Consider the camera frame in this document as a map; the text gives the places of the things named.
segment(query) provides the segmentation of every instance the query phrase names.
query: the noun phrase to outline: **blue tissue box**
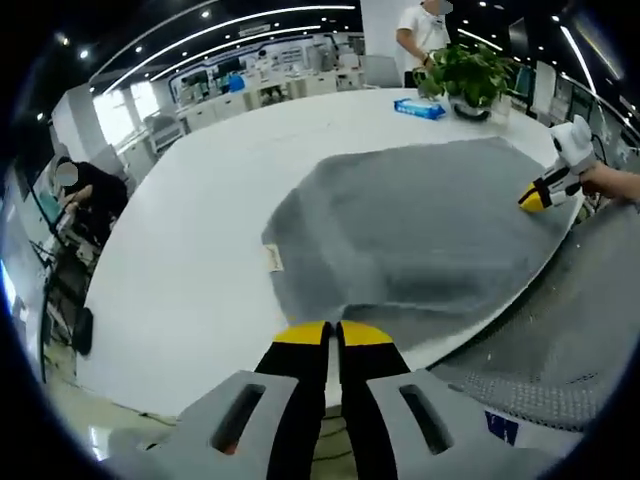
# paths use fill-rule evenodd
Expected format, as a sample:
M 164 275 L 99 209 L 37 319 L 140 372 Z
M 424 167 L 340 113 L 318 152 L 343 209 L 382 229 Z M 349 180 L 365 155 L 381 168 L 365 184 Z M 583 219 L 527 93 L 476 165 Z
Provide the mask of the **blue tissue box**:
M 413 98 L 403 98 L 393 102 L 393 108 L 396 112 L 406 113 L 420 118 L 428 118 L 429 120 L 437 120 L 447 113 L 439 103 L 425 102 L 424 100 L 416 100 Z

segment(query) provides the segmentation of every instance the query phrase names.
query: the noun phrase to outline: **hand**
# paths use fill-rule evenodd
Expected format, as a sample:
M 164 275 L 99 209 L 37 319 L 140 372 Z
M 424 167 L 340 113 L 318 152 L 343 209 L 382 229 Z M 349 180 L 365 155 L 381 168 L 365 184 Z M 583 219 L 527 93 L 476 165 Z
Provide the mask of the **hand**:
M 424 59 L 422 64 L 424 65 L 424 68 L 427 69 L 427 72 L 431 72 L 433 70 L 433 67 L 436 66 L 436 64 L 433 62 L 433 60 L 429 55 L 427 55 L 427 57 Z
M 78 202 L 71 202 L 66 207 L 64 207 L 64 210 L 69 215 L 73 215 L 75 213 L 75 211 L 78 209 L 78 207 L 79 207 Z
M 600 193 L 607 198 L 614 198 L 615 193 L 611 192 L 608 188 L 610 185 L 611 172 L 614 172 L 610 167 L 607 167 L 601 162 L 597 162 L 592 168 L 583 172 L 580 175 L 580 182 L 585 195 L 594 195 Z

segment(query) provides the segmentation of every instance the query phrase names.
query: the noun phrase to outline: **potted plant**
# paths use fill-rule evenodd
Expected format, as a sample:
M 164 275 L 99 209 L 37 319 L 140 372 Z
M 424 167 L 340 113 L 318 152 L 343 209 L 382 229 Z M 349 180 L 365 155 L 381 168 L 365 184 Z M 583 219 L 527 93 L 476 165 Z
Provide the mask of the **potted plant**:
M 416 82 L 420 93 L 433 98 L 447 92 L 454 111 L 474 121 L 489 118 L 494 100 L 508 89 L 513 66 L 511 59 L 498 57 L 482 44 L 476 53 L 460 45 L 437 50 L 433 63 L 428 76 Z

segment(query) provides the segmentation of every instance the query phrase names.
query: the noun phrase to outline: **round table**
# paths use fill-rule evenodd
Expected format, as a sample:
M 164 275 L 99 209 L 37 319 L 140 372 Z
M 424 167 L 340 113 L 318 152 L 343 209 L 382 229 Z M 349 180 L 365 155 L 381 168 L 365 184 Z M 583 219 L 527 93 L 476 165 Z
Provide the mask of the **round table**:
M 178 415 L 232 373 L 253 370 L 287 327 L 260 235 L 324 158 L 500 136 L 545 167 L 555 161 L 547 128 L 516 111 L 506 126 L 396 113 L 393 101 L 411 95 L 378 89 L 295 100 L 172 146 L 133 195 L 95 270 L 86 300 L 93 348 L 78 358 L 78 384 L 126 407 Z M 412 369 L 429 366 L 503 310 L 402 354 Z M 339 403 L 332 368 L 327 405 Z

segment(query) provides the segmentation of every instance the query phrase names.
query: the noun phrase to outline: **fabric label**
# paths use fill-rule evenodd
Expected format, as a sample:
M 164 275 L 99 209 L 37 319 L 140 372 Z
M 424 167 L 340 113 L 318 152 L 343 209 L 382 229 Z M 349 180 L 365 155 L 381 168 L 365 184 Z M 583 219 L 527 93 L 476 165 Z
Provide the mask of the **fabric label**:
M 265 245 L 267 249 L 267 255 L 269 260 L 269 272 L 284 272 L 284 266 L 282 265 L 282 259 L 280 258 L 280 250 L 275 243 L 269 243 Z

